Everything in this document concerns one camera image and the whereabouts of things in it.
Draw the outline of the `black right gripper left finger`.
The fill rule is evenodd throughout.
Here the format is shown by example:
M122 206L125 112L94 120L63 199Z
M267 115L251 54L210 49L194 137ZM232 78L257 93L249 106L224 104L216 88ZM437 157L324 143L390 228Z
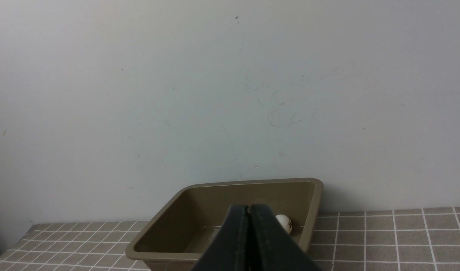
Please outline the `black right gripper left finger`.
M248 207L230 206L219 232L192 270L247 271L248 233Z

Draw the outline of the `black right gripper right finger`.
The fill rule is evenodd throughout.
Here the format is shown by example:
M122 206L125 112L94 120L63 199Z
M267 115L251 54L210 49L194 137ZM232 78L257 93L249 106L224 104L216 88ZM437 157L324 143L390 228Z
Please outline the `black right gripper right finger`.
M319 271L321 268L294 242L270 207L249 207L250 271Z

